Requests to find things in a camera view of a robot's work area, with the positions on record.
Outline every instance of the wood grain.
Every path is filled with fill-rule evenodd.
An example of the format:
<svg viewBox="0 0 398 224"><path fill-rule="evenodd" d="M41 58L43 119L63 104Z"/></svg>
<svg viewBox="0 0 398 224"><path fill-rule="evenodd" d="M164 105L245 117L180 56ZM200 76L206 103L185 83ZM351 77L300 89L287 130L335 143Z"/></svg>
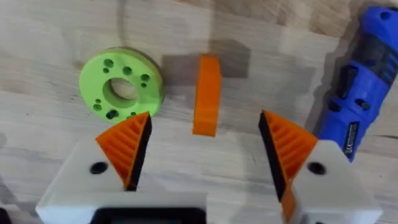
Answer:
<svg viewBox="0 0 398 224"><path fill-rule="evenodd" d="M166 95L140 187L207 191L210 223L278 224L259 113L314 129L364 1L0 3L0 200L21 211L17 223L40 223L33 206L74 144L111 126L81 99L80 68L133 47L159 64ZM190 134L197 59L208 52L224 76L214 139ZM398 135L397 95L394 84L353 163L384 209L379 223L398 223L397 140L383 137Z"/></svg>

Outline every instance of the small hole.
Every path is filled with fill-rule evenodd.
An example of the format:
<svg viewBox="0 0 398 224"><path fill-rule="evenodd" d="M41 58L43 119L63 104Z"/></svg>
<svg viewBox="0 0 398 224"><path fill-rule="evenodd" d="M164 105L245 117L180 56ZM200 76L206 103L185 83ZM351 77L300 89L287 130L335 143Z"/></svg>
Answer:
<svg viewBox="0 0 398 224"><path fill-rule="evenodd" d="M106 118L108 118L108 119L117 118L118 116L119 116L119 112L116 110L111 110L106 113Z"/></svg>
<svg viewBox="0 0 398 224"><path fill-rule="evenodd" d="M141 75L141 80L144 82L148 82L150 79L150 76L148 74L143 74Z"/></svg>
<svg viewBox="0 0 398 224"><path fill-rule="evenodd" d="M94 109L95 111L101 111L101 110L102 110L102 106L99 105L99 104L95 104L95 105L93 106L93 109Z"/></svg>
<svg viewBox="0 0 398 224"><path fill-rule="evenodd" d="M316 175L325 175L326 167L320 162L310 162L307 168Z"/></svg>
<svg viewBox="0 0 398 224"><path fill-rule="evenodd" d="M105 59L104 65L106 67L108 67L108 68L112 68L113 67L113 61L111 59Z"/></svg>
<svg viewBox="0 0 398 224"><path fill-rule="evenodd" d="M382 12L380 16L381 16L381 19L383 19L383 20L387 20L390 18L390 14L388 12Z"/></svg>
<svg viewBox="0 0 398 224"><path fill-rule="evenodd" d="M108 169L108 164L106 162L96 162L90 167L91 174L102 174Z"/></svg>
<svg viewBox="0 0 398 224"><path fill-rule="evenodd" d="M125 75L130 75L132 73L132 70L130 67L124 67L123 68L123 74Z"/></svg>

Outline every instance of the green washer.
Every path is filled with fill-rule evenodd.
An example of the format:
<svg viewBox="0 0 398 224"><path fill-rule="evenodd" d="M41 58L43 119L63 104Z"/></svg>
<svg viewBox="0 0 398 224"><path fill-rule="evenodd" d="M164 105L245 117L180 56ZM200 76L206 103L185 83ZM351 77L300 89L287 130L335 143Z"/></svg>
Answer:
<svg viewBox="0 0 398 224"><path fill-rule="evenodd" d="M116 95L112 78L133 84L137 98L127 100ZM141 53L128 49L108 49L89 60L80 73L79 86L88 107L113 123L146 111L153 116L163 100L157 67Z"/></svg>

